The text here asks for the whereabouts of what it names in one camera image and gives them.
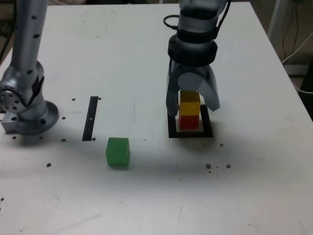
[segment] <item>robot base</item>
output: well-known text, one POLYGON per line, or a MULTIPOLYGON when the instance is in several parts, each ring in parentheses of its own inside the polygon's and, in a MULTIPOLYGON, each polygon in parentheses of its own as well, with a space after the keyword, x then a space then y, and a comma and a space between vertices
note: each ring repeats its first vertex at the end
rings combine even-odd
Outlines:
POLYGON ((59 111, 55 104, 46 101, 47 111, 34 120, 19 120, 16 114, 7 112, 2 126, 7 134, 35 135, 50 129, 59 119, 59 111))

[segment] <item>red cube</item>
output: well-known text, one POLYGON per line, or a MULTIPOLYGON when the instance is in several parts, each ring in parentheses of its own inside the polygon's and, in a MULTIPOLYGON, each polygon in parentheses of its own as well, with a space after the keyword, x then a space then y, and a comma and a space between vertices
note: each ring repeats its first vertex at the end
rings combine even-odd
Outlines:
POLYGON ((179 128, 181 130, 194 130, 199 127, 199 115, 184 116, 179 115, 179 128))

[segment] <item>white cable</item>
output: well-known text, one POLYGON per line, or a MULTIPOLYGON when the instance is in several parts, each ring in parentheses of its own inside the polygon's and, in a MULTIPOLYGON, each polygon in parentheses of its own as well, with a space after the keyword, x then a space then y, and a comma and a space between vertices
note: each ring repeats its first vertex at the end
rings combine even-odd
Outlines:
POLYGON ((301 47, 302 46, 304 46, 304 44, 308 41, 308 39, 310 39, 310 37, 313 35, 313 32, 309 35, 309 37, 304 41, 304 43, 301 45, 301 46, 299 46, 299 48, 293 53, 293 54, 291 54, 290 56, 288 56, 285 60, 283 60, 282 61, 282 64, 283 63, 285 63, 289 58, 291 58, 294 54, 296 54, 300 49, 301 49, 301 47))
POLYGON ((291 81, 291 83, 293 84, 293 86, 295 87, 295 89, 299 92, 305 93, 305 94, 313 94, 313 92, 305 92, 303 90, 300 90, 299 88, 296 87, 296 85, 291 81))
MULTIPOLYGON (((289 58, 291 58, 294 54, 296 54, 296 53, 301 49, 301 47, 304 46, 304 44, 310 39, 310 37, 311 37, 312 35, 313 35, 313 32, 309 35, 309 37, 304 41, 304 43, 303 43, 301 46, 299 46, 299 48, 298 48, 293 54, 291 54, 291 55, 288 56, 285 60, 282 61, 282 64, 285 63, 285 62, 286 62, 289 58)), ((291 81, 291 83, 293 84, 293 86, 295 87, 295 89, 296 89, 297 91, 302 92, 302 93, 305 93, 305 94, 313 94, 313 92, 305 92, 305 91, 303 91, 303 90, 297 88, 296 85, 295 85, 292 81, 291 81)))

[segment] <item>cable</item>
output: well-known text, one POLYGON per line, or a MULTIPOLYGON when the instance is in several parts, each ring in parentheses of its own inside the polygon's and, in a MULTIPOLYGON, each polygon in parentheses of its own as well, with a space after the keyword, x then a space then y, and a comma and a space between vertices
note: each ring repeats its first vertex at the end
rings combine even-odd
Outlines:
POLYGON ((313 92, 305 92, 303 90, 300 90, 299 88, 296 87, 296 85, 291 81, 291 83, 293 84, 293 86, 295 87, 295 89, 299 92, 305 93, 305 94, 313 94, 313 92))
POLYGON ((286 32, 285 32, 284 37, 283 37, 283 43, 282 43, 282 44, 283 44, 283 51, 284 51, 284 59, 286 58, 285 38, 286 38, 286 35, 287 35, 287 33, 288 33, 288 30, 289 30, 289 28, 290 28, 290 26, 291 26, 291 23, 292 23, 292 21, 293 21, 293 11, 294 11, 294 8, 296 7, 296 5, 297 5, 297 3, 295 2, 294 5, 293 5, 293 7, 292 7, 292 10, 291 10, 291 19, 290 19, 290 21, 289 21, 289 24, 288 24, 288 26, 287 26, 286 32))
POLYGON ((219 33, 219 31, 220 31, 220 28, 221 28, 221 26, 222 26, 222 24, 223 24, 223 22, 224 22, 224 20, 225 20, 225 17, 226 17, 226 15, 227 15, 228 11, 229 11, 230 3, 231 3, 231 0, 228 0, 228 2, 227 2, 227 7, 226 7, 226 10, 225 10, 225 12, 224 12, 224 15, 223 15, 223 17, 221 18, 221 20, 220 20, 220 22, 219 22, 219 26, 217 26, 216 35, 218 35, 218 33, 219 33))
POLYGON ((293 47, 292 47, 291 54, 293 54, 293 52, 294 52, 294 47, 295 47, 295 44, 297 42, 298 33, 299 33, 299 18, 298 18, 298 6, 299 6, 299 3, 300 3, 300 0, 298 0, 297 5, 295 7, 295 18, 296 18, 296 23, 297 23, 297 32, 295 34, 295 39, 294 39, 294 42, 293 42, 293 47))
POLYGON ((16 0, 13 1, 13 23, 12 23, 12 27, 11 27, 11 32, 9 34, 9 36, 7 37, 5 43, 4 43, 4 46, 1 50, 1 53, 0 53, 0 63, 2 61, 2 58, 3 58, 3 55, 5 53, 5 50, 6 48, 8 47, 8 44, 12 38, 12 34, 14 32, 14 29, 15 29, 15 24, 16 24, 16 0))
POLYGON ((285 60, 282 61, 282 64, 284 64, 289 58, 291 58, 293 55, 295 55, 301 49, 301 47, 303 47, 304 44, 310 39, 310 37, 312 37, 312 35, 313 35, 313 32, 308 36, 308 38, 304 41, 304 43, 301 46, 299 46, 299 48, 293 54, 291 54, 285 60))
POLYGON ((170 25, 170 24, 168 24, 168 23, 166 22, 166 20, 167 20, 168 18, 179 18, 179 15, 169 15, 169 16, 167 16, 167 17, 165 17, 165 18, 163 19, 163 23, 164 23, 167 27, 169 27, 169 28, 171 28, 171 29, 173 29, 173 30, 178 30, 178 26, 176 26, 176 25, 170 25))

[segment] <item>black square outline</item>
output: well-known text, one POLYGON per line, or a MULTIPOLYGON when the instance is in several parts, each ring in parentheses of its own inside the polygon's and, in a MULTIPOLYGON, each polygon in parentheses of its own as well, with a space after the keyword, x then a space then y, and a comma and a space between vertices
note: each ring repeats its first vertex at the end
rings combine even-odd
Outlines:
POLYGON ((167 113, 167 125, 168 125, 168 138, 211 138, 213 137, 211 121, 207 107, 202 104, 200 106, 201 118, 202 118, 202 131, 195 132, 177 132, 176 119, 171 117, 167 113))

